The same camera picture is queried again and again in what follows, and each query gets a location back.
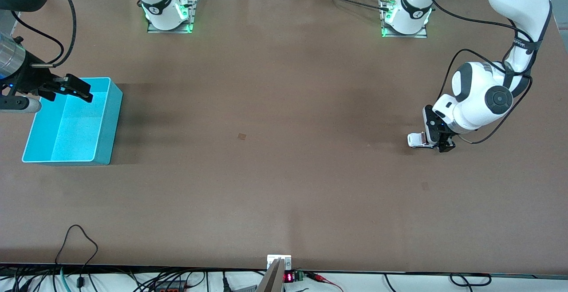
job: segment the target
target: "tabletop surface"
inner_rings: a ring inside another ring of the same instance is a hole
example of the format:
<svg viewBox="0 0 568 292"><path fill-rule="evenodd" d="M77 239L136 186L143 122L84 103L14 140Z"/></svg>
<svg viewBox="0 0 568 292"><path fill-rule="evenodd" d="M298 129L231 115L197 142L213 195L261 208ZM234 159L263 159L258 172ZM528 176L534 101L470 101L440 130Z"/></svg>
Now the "tabletop surface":
<svg viewBox="0 0 568 292"><path fill-rule="evenodd" d="M554 22L501 129L440 154L406 134L422 131L453 54L501 59L508 29L435 11L428 39L392 39L376 10L335 0L202 0L192 34L150 35L136 0L73 1L77 42L53 72L124 92L112 162L21 163L33 115L0 114L0 261L52 262L79 223L99 264L262 268L282 253L300 268L568 274L568 58ZM506 21L487 0L439 1ZM69 43L65 0L22 19ZM93 252L78 231L68 244L61 262Z"/></svg>

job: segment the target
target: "teal cable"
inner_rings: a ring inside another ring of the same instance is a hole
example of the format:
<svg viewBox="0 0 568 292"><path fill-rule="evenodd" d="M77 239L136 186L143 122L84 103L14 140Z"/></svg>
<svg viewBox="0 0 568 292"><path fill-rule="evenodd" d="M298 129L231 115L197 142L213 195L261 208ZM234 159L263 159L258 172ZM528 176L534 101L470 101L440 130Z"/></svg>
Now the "teal cable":
<svg viewBox="0 0 568 292"><path fill-rule="evenodd" d="M61 266L61 270L59 271L59 275L61 276L61 281L63 282L63 286L67 292L71 292L69 285L67 285L67 281L65 281L65 276L63 275L63 267Z"/></svg>

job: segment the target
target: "empty plastic container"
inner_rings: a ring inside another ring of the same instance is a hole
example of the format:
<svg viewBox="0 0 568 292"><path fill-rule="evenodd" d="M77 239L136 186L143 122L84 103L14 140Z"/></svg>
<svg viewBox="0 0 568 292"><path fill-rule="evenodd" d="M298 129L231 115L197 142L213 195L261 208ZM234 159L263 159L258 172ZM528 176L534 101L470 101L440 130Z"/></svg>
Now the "empty plastic container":
<svg viewBox="0 0 568 292"><path fill-rule="evenodd" d="M110 78L81 78L93 102L57 95L40 98L22 162L51 166L108 165L118 124L122 91Z"/></svg>

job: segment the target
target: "white mounting bracket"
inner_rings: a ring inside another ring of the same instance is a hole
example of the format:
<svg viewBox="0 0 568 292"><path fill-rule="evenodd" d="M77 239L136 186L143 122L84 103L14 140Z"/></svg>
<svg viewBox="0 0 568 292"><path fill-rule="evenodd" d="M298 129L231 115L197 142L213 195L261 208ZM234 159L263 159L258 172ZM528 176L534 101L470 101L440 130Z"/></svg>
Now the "white mounting bracket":
<svg viewBox="0 0 568 292"><path fill-rule="evenodd" d="M275 259L284 259L284 264L286 265L286 270L292 270L292 256L284 254L268 254L266 256L266 268L270 268L270 265Z"/></svg>

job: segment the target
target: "silver cylinder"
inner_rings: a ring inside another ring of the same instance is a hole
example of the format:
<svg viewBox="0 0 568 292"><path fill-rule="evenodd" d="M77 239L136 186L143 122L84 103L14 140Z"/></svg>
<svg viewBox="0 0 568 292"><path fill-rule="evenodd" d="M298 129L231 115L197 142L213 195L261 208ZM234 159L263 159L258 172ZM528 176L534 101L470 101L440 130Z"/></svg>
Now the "silver cylinder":
<svg viewBox="0 0 568 292"><path fill-rule="evenodd" d="M26 58L26 49L12 37L0 33L0 80L18 71Z"/></svg>

